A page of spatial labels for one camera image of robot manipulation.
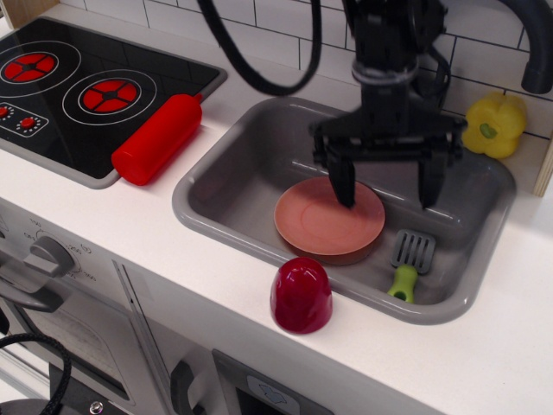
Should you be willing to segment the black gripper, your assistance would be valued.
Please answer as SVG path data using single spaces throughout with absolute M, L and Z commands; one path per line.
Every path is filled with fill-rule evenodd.
M 355 204 L 352 161 L 417 160 L 419 200 L 423 208 L 434 206 L 448 164 L 462 157 L 467 125 L 441 114 L 450 71 L 440 68 L 430 79 L 416 69 L 354 68 L 353 77 L 361 85 L 360 108 L 309 127 L 314 160 L 327 167 L 338 202 L 346 208 Z

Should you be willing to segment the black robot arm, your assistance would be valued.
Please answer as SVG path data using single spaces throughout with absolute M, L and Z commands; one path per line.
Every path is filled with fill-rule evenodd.
M 416 162 L 423 208 L 436 204 L 449 165 L 462 156 L 467 124 L 414 93 L 422 54 L 442 57 L 433 43 L 444 30 L 438 1 L 346 1 L 353 32 L 353 77 L 361 87 L 354 112 L 312 124 L 314 160 L 329 175 L 337 201 L 355 204 L 356 162 Z

